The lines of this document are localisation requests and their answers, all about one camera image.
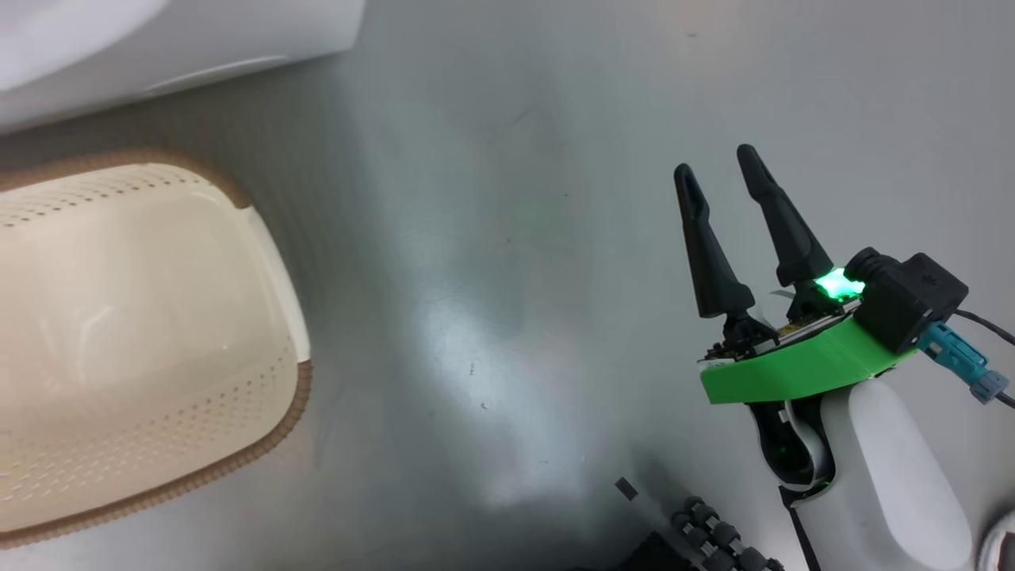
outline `blue cable connector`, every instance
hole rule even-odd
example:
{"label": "blue cable connector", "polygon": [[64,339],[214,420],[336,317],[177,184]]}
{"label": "blue cable connector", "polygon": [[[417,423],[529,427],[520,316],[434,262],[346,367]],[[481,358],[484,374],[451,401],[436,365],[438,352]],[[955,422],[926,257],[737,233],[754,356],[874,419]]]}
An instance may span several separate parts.
{"label": "blue cable connector", "polygon": [[990,363],[987,356],[967,344],[943,322],[932,324],[917,342],[917,348],[938,365],[955,373],[962,382],[969,385],[969,392],[976,401],[984,405],[1008,388],[1008,379],[1004,375],[987,368]]}

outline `gray metal surface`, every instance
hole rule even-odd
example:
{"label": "gray metal surface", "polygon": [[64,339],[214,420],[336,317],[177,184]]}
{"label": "gray metal surface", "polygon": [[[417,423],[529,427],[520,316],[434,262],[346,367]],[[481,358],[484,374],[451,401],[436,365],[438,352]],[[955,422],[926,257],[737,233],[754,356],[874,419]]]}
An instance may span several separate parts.
{"label": "gray metal surface", "polygon": [[[374,0],[341,58],[0,139],[4,168],[154,145],[230,172],[317,364],[267,457],[0,568],[605,566],[647,530],[620,476],[667,509],[705,497],[802,568],[746,409],[707,407],[697,382],[721,325],[695,312],[672,169],[694,166],[757,294],[775,257],[744,141],[836,261],[927,251],[969,283],[969,309],[1015,327],[1013,10]],[[1015,499],[1015,415],[929,362],[894,384],[974,529]]]}

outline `green 3d-printed bracket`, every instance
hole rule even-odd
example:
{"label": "green 3d-printed bracket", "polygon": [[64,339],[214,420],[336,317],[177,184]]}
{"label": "green 3d-printed bracket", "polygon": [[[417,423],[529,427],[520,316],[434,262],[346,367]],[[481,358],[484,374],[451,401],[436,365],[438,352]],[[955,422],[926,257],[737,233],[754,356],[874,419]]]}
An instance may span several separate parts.
{"label": "green 3d-printed bracket", "polygon": [[916,350],[892,355],[848,317],[814,338],[701,372],[713,405],[803,399],[881,373]]}

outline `laundry basket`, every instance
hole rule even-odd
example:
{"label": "laundry basket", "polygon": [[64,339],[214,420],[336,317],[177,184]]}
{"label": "laundry basket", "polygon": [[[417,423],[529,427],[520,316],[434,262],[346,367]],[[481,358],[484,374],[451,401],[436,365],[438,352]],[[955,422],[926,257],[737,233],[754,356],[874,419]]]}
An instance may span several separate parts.
{"label": "laundry basket", "polygon": [[0,191],[0,547],[158,504],[292,430],[310,343],[235,184],[138,150]]}

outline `perforated basket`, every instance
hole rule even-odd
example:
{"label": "perforated basket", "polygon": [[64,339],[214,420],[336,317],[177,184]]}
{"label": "perforated basket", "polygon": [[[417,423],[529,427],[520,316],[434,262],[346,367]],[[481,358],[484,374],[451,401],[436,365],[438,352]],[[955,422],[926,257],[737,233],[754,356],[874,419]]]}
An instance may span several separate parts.
{"label": "perforated basket", "polygon": [[129,151],[0,191],[0,547],[160,503],[288,434],[310,344],[234,184]]}

